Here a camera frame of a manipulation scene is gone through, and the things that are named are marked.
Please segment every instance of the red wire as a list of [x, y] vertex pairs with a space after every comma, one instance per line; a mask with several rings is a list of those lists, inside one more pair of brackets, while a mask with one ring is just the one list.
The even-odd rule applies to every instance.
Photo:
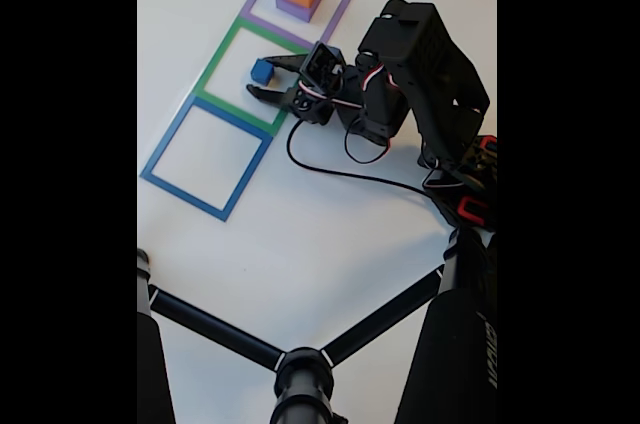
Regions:
[[382, 68], [382, 67], [383, 67], [383, 64], [382, 64], [382, 63], [380, 63], [380, 64], [378, 64], [376, 67], [374, 67], [373, 69], [371, 69], [371, 71], [369, 71], [369, 73], [368, 73], [366, 76], [364, 76], [364, 79], [362, 80], [362, 90], [363, 90], [363, 91], [365, 90], [365, 89], [364, 89], [364, 85], [365, 85], [365, 83], [367, 82], [367, 79], [369, 78], [369, 76], [371, 76], [371, 74], [373, 74], [374, 72], [378, 72], [378, 70], [379, 70], [380, 68]]

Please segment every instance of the black tripod leg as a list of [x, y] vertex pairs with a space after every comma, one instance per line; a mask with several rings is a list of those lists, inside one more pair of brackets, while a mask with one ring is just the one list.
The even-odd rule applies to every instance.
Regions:
[[153, 312], [211, 339], [270, 371], [275, 371], [276, 364], [284, 351], [162, 289], [150, 287], [155, 296], [151, 304]]
[[137, 423], [175, 424], [160, 329], [151, 317], [148, 280], [148, 258], [138, 249]]
[[438, 294], [440, 286], [438, 271], [442, 271], [442, 266], [324, 346], [322, 350], [331, 359], [333, 367], [433, 299]]

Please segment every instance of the small blue block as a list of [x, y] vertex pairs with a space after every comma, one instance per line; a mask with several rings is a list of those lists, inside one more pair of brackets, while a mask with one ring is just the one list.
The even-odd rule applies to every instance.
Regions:
[[253, 79], [258, 84], [262, 84], [263, 86], [268, 86], [269, 81], [273, 77], [273, 64], [263, 60], [258, 59], [256, 63], [253, 65], [253, 69], [251, 69], [251, 79]]

